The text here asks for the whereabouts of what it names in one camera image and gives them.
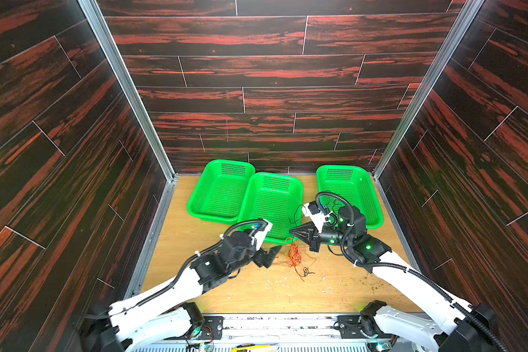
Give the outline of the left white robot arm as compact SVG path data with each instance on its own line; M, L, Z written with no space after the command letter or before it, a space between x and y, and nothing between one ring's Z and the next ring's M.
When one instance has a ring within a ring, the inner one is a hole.
M134 351L191 336L205 323L193 299L236 278L251 263L271 266L281 249L262 248L272 228L266 219L234 224L213 246L188 258L170 280L106 307L92 306L79 332L81 351Z

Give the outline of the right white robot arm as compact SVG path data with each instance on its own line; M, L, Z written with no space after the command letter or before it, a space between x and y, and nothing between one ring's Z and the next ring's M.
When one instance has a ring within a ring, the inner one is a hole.
M391 284L427 315L421 318L374 301L360 312L362 334L402 337L427 351L506 351L495 312L450 293L412 268L381 240L368 234L365 216L342 196L320 192L302 206L310 221L290 234L318 252L337 245L353 266Z

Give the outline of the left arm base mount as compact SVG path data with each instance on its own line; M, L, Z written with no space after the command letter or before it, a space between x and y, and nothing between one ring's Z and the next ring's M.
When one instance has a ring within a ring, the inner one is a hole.
M167 337L165 340L188 341L200 340L221 340L224 326L224 316L221 315L203 315L203 322L196 323L185 334L177 337Z

